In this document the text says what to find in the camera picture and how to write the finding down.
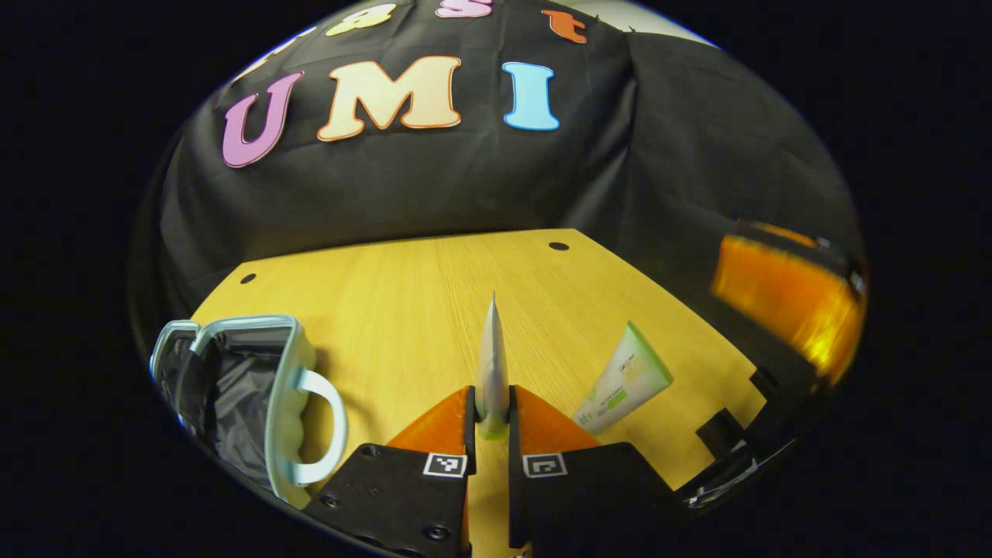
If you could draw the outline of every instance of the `lotion tube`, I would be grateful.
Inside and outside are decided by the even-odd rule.
[[[572,420],[589,434],[598,434],[671,384],[668,367],[637,327],[627,322],[606,369]]]

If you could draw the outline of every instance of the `mug handle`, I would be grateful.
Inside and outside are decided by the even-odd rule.
[[[348,439],[348,418],[344,414],[344,401],[341,400],[341,395],[327,381],[327,378],[304,368],[297,376],[294,387],[299,391],[309,391],[326,399],[334,417],[334,432],[330,439],[330,447],[327,448],[327,453],[320,458],[320,461],[316,463],[290,463],[291,478],[294,484],[298,487],[305,487],[325,479],[341,461],[341,456],[344,455],[344,444]]]

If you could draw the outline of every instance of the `foam letter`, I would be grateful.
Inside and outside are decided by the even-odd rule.
[[[316,132],[320,141],[336,141],[356,136],[365,123],[355,117],[361,101],[372,122],[384,130],[393,123],[404,101],[410,97],[410,111],[400,122],[408,128],[447,128],[461,122],[451,105],[451,76],[461,66],[453,57],[417,59],[392,81],[374,62],[342,66],[330,73],[337,80],[330,103],[327,124]]]
[[[241,99],[227,111],[227,124],[224,126],[221,152],[224,163],[227,163],[228,167],[239,169],[251,165],[272,151],[276,142],[279,141],[279,137],[283,135],[286,108],[290,104],[290,91],[293,89],[294,83],[303,76],[304,73],[298,71],[269,85],[268,91],[271,98],[269,99],[269,111],[265,115],[265,128],[261,135],[252,142],[247,142],[244,139],[245,120],[248,117],[248,109],[258,99],[258,93]]]
[[[492,0],[442,0],[434,13],[440,18],[481,18],[493,13],[485,4],[492,4]]]
[[[327,36],[331,37],[334,35],[340,35],[342,33],[347,33],[352,29],[372,27],[374,25],[379,25],[380,23],[387,21],[390,14],[396,8],[396,4],[382,4],[381,6],[374,6],[367,10],[362,10],[360,12],[355,12],[350,16],[341,20],[341,23],[335,25],[334,27],[327,30]]]
[[[521,62],[507,62],[503,71],[513,76],[513,110],[503,120],[522,130],[557,130],[558,119],[552,116],[548,99],[548,80],[555,73]]]
[[[552,31],[554,31],[559,37],[564,37],[573,43],[579,43],[580,45],[588,41],[588,39],[582,37],[575,31],[576,27],[578,29],[585,29],[585,24],[571,17],[571,14],[568,12],[541,10],[541,13],[552,18]]]

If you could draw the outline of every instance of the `blue letter i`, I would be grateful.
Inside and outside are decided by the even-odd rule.
[[[503,120],[522,130],[557,130],[558,119],[552,116],[548,99],[548,80],[555,73],[522,62],[507,62],[503,71],[513,76],[513,110]]]

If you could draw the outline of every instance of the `wooden table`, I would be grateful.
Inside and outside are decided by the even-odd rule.
[[[567,244],[555,250],[551,242]],[[242,278],[255,274],[250,282]],[[665,289],[573,229],[377,242],[251,261],[213,291],[192,319],[263,313],[297,317],[317,349],[317,372],[340,391],[350,427],[345,457],[385,444],[457,388],[473,384],[493,291],[511,384],[571,414],[628,320],[675,379],[597,436],[633,443],[671,488],[713,461],[695,430],[726,407],[747,426],[765,404],[755,366]],[[301,457],[315,461],[330,409],[312,397]],[[506,557],[507,441],[476,443],[469,478],[474,555]],[[316,491],[319,486],[311,487]]]

